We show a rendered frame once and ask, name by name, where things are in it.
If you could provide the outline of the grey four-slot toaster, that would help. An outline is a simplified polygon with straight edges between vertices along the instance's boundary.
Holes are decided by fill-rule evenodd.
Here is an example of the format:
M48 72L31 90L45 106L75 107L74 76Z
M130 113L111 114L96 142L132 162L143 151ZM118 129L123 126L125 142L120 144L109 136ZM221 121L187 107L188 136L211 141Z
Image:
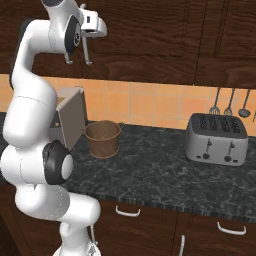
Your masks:
M241 166L247 155L247 131L238 117L193 113L187 124L184 149L193 161Z

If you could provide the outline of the brown woven basket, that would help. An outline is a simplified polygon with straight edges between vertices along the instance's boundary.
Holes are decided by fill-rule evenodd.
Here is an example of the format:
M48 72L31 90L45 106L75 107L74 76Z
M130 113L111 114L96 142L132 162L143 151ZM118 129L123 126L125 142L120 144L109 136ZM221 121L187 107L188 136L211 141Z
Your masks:
M115 123L110 120L96 121L83 129L88 139L90 154L98 159L107 159L115 156L119 151L119 136L124 123Z

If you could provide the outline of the dark wood upper cabinet door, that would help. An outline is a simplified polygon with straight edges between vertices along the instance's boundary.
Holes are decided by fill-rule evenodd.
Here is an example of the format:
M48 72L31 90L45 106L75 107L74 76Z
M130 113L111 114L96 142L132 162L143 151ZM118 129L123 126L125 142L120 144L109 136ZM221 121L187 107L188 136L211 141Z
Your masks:
M88 79L194 82L205 0L81 0L107 25L88 41Z
M207 0L195 84L256 89L256 0Z
M48 19L41 0L0 0L0 73L11 71L20 26L26 18ZM61 54L38 54L33 72L40 76L82 78L80 53L78 48L71 55L72 65Z

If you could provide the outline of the hanging dark ladle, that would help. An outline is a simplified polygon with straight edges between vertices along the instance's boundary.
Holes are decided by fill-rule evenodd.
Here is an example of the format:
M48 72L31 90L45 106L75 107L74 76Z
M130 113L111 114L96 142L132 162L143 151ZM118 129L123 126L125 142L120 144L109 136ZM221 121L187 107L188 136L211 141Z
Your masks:
M244 100L243 107L238 111L238 114L240 117L247 118L250 116L250 111L246 108L247 100L250 95L250 89L247 90L246 97Z

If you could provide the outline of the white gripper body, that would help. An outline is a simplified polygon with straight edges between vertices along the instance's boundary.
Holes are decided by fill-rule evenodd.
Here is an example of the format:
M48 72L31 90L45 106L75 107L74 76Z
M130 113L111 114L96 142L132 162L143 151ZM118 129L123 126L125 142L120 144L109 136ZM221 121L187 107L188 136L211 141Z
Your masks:
M87 37L105 37L107 35L107 26L101 18L90 18L82 24L81 30Z

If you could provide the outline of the dark wood lower cabinet door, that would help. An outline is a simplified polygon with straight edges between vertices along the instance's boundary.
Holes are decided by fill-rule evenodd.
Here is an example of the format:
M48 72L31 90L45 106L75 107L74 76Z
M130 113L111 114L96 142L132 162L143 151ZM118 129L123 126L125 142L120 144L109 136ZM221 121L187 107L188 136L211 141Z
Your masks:
M172 256L178 256L180 244L176 244L172 249ZM185 241L182 256L256 256L256 246L251 244L229 245L224 243L208 244Z
M172 245L144 233L108 231L95 235L102 256L171 256Z

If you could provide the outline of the dark wood drawer front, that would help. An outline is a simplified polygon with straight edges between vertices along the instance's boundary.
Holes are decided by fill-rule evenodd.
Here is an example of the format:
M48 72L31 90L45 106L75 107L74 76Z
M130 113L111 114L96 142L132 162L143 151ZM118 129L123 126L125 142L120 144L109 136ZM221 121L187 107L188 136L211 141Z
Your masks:
M223 233L218 230L217 222L226 229L242 231L246 226L247 233L236 236ZM192 213L179 213L177 218L176 232L185 235L185 241L194 243L224 243L229 245L251 244L256 246L256 224L228 220L220 217L202 216Z
M108 231L131 231L144 233L157 240L172 238L175 233L177 213L159 208L151 208L138 204L128 204L117 201L100 200L101 216L94 226L95 234ZM120 216L115 212L115 207L125 212L137 212L138 217Z

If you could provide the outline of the dark wood cabinet door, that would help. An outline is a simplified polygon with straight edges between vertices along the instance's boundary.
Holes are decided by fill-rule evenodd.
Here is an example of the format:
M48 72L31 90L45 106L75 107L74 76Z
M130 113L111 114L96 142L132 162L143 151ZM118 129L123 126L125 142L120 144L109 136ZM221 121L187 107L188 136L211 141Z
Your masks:
M256 0L207 0L195 84L256 89Z
M0 73L11 71L20 26L26 18L48 19L41 0L0 0ZM61 54L38 54L33 72L40 76L82 78L80 53L78 48L71 55L72 65Z
M102 256L171 256L172 245L144 233L108 231L95 235Z
M81 0L107 25L88 41L88 79L194 82L205 0Z
M172 256L178 256L180 244L176 244L172 249ZM251 244L229 245L224 243L208 244L185 241L182 256L256 256L256 246Z

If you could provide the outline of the grey knife block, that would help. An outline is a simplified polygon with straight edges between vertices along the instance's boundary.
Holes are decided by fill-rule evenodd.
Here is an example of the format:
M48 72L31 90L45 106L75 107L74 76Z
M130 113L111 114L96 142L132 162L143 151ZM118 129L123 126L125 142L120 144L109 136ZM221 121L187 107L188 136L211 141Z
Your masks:
M49 129L51 141L57 139L71 150L87 125L84 89L62 88L57 94L57 107Z

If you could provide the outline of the hanging slotted spatula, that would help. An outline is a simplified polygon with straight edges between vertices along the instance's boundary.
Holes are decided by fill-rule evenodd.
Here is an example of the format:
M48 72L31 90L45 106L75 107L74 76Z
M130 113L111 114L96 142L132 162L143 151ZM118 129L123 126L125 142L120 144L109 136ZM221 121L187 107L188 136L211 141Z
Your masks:
M216 93L216 97L215 97L215 103L214 105L209 109L209 113L210 114L214 114L214 115L219 115L220 114L220 109L217 106L218 103L218 98L219 98L219 94L220 94L220 90L221 88L217 89L217 93Z
M231 108L231 105L232 105L232 101L233 101L234 94L235 94L235 88L232 88L232 92L231 92L229 104L228 104L227 108L226 108L226 109L224 110L224 112L223 112L223 114L224 114L225 116L232 116L232 108Z

